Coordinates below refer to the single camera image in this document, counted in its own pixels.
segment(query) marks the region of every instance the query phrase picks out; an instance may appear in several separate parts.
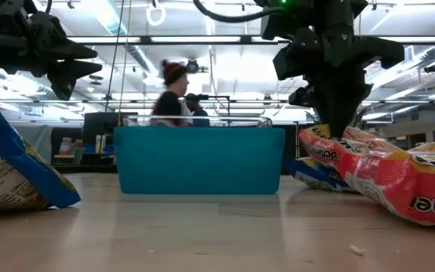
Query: desk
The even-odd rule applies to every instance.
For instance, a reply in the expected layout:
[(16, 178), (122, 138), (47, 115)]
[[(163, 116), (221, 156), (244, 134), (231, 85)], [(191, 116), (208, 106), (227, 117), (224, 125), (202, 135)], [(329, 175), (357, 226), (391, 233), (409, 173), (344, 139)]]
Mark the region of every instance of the desk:
[(272, 196), (124, 195), (117, 175), (67, 177), (74, 207), (0, 215), (0, 271), (435, 270), (435, 228), (357, 194), (282, 177)]

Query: plastic bin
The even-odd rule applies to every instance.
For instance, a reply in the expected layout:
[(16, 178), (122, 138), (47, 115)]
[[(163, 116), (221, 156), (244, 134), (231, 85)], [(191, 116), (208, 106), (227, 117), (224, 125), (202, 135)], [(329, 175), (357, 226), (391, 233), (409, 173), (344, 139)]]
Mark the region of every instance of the plastic bin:
[(123, 193), (272, 194), (285, 132), (279, 128), (115, 128)]

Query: black robotic gripper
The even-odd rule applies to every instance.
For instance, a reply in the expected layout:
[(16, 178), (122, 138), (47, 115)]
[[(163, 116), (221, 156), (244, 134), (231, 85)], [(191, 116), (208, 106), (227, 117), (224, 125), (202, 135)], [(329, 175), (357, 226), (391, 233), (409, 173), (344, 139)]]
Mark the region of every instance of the black robotic gripper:
[(366, 0), (255, 0), (267, 8), (287, 12), (261, 21), (261, 37), (292, 42), (273, 59), (279, 80), (303, 76), (308, 85), (290, 95), (291, 105), (313, 107), (321, 123), (329, 124), (332, 137), (341, 137), (369, 96), (365, 68), (379, 60), (388, 69), (404, 60), (398, 42), (355, 36), (353, 21)]
[(0, 68), (7, 73), (47, 75), (56, 96), (69, 100), (77, 79), (102, 70), (80, 61), (96, 56), (69, 40), (58, 18), (38, 11), (32, 0), (0, 0)]

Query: woman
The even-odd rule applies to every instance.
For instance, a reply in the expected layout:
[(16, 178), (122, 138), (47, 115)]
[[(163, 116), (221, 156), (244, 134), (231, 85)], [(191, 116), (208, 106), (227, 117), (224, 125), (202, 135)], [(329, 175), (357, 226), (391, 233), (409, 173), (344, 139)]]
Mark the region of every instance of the woman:
[[(162, 61), (164, 85), (167, 88), (154, 106), (153, 116), (185, 116), (185, 111), (179, 102), (179, 98), (183, 97), (187, 91), (187, 68), (179, 63)], [(188, 122), (183, 119), (154, 119), (152, 125), (166, 126), (186, 126)]]

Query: chip bag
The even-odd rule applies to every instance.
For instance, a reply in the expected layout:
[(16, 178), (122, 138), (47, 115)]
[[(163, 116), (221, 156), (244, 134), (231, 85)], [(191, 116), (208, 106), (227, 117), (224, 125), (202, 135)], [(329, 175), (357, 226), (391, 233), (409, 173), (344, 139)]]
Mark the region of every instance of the chip bag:
[(330, 138), (328, 125), (304, 130), (300, 139), (311, 158), (354, 190), (401, 218), (435, 225), (435, 143), (404, 151), (357, 128)]
[(311, 158), (287, 159), (285, 161), (293, 178), (304, 182), (308, 187), (333, 192), (356, 192), (341, 178), (338, 172)]
[(49, 166), (0, 113), (0, 211), (63, 208), (79, 200), (74, 186)]

